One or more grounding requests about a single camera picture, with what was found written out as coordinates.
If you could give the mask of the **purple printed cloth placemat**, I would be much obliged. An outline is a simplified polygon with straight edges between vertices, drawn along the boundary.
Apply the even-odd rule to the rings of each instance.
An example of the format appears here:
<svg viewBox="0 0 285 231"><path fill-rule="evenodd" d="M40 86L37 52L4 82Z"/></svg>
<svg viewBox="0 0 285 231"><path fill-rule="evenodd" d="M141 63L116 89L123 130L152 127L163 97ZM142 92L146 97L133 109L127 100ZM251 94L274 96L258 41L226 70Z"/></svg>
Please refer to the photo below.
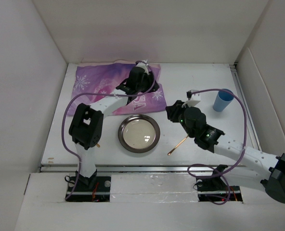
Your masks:
<svg viewBox="0 0 285 231"><path fill-rule="evenodd" d="M70 106L67 115L72 116L80 103L90 104L99 101L112 91L126 78L134 63L116 62L113 64L86 64L79 65L71 97L81 93L96 93L99 95L84 95L78 97ZM130 104L115 110L113 115L146 114L165 110L167 106L162 85L155 92L137 97Z"/></svg>

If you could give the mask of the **blue plastic cup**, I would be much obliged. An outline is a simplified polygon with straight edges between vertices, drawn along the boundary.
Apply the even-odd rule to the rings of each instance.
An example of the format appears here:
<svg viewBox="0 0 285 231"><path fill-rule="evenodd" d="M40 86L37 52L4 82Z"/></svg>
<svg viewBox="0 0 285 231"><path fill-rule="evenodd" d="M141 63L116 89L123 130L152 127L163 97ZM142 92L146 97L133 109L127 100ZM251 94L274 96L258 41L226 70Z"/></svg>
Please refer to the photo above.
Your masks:
<svg viewBox="0 0 285 231"><path fill-rule="evenodd" d="M229 89L218 91L213 104L213 109L216 112L222 112L234 99L233 92Z"/></svg>

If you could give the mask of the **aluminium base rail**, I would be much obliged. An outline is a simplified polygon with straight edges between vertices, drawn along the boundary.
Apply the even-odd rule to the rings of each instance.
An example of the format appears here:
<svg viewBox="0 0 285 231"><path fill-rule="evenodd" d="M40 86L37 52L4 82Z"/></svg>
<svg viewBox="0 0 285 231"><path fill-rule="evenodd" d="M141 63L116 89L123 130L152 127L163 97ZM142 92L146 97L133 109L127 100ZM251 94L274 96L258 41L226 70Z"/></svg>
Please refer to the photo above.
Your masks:
<svg viewBox="0 0 285 231"><path fill-rule="evenodd" d="M78 159L64 148L67 146L74 151L75 145L68 129L61 128L65 109L71 100L76 70L76 64L69 64L67 67L41 160L42 171L72 172L77 168ZM176 100L185 101L188 90L203 90L198 108L206 115L207 123L238 142L246 139L248 146L257 146L253 130L250 128L244 133L244 117L237 100L221 113L212 108L217 94L211 92L211 88L225 88L236 94L240 93L235 72L228 64L162 64L159 82L168 105L174 104ZM95 163L99 172L185 172L192 164L205 164L209 167L234 164L234 160L225 156L200 149L189 138L168 156L168 152L186 137L186 133L181 125L168 121L166 112L151 113L150 117L158 123L161 135L157 146L143 154L131 153L120 144L117 131L125 119L123 115L108 116L104 120L100 148L95 150Z"/></svg>

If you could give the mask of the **metal rimmed cream plate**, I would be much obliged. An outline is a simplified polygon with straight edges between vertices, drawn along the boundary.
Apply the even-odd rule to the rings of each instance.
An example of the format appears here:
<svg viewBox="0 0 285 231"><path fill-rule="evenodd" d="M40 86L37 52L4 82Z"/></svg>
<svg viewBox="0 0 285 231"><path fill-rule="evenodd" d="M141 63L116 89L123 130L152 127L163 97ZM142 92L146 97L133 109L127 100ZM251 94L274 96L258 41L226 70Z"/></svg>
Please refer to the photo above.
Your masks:
<svg viewBox="0 0 285 231"><path fill-rule="evenodd" d="M154 149L160 139L158 123L147 115L137 114L125 118L117 132L120 144L129 152L143 154Z"/></svg>

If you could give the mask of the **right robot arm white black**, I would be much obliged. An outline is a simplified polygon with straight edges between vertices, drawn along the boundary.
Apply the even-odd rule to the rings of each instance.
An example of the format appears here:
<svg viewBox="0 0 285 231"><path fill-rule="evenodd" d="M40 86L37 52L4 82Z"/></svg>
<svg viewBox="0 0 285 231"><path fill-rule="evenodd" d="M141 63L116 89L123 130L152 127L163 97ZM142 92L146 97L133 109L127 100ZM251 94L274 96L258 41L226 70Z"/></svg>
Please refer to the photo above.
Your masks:
<svg viewBox="0 0 285 231"><path fill-rule="evenodd" d="M228 170L217 166L209 179L196 177L200 192L227 190L227 185L243 186L266 192L273 200L285 204L285 153L281 156L245 147L223 131L207 124L199 108L185 106L177 100L166 107L168 120L179 123L195 144L203 150L239 161L247 169Z"/></svg>

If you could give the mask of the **white foam block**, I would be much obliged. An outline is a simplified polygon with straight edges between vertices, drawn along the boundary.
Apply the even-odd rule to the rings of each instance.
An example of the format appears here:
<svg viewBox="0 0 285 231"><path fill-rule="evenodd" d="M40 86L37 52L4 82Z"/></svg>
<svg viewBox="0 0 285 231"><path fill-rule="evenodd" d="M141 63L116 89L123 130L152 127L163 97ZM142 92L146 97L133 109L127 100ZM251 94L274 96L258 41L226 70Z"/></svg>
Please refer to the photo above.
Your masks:
<svg viewBox="0 0 285 231"><path fill-rule="evenodd" d="M187 174L112 175L112 203L196 203L195 179Z"/></svg>

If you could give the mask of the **gold spoon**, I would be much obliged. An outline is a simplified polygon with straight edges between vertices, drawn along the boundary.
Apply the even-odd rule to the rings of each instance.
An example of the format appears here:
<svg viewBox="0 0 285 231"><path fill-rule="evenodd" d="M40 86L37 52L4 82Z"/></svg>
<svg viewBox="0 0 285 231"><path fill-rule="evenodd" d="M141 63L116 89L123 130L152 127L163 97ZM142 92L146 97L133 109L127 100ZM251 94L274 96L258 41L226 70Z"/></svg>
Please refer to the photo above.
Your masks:
<svg viewBox="0 0 285 231"><path fill-rule="evenodd" d="M168 152L168 156L170 156L181 144L183 144L189 136L187 135L183 140L181 140L172 150Z"/></svg>

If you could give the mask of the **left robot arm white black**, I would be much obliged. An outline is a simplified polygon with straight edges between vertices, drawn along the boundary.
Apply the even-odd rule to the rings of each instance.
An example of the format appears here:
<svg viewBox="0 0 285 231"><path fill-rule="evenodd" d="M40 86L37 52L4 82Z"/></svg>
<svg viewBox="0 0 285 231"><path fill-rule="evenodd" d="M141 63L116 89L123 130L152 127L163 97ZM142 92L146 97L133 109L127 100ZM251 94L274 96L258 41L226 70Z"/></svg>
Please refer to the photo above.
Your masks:
<svg viewBox="0 0 285 231"><path fill-rule="evenodd" d="M80 103L77 106L68 130L76 150L64 147L78 159L74 188L80 186L90 191L95 187L97 168L94 148L100 141L104 119L136 98L158 89L159 85L151 66L146 60L137 61L130 70L128 78L111 93L102 93L102 99L95 103Z"/></svg>

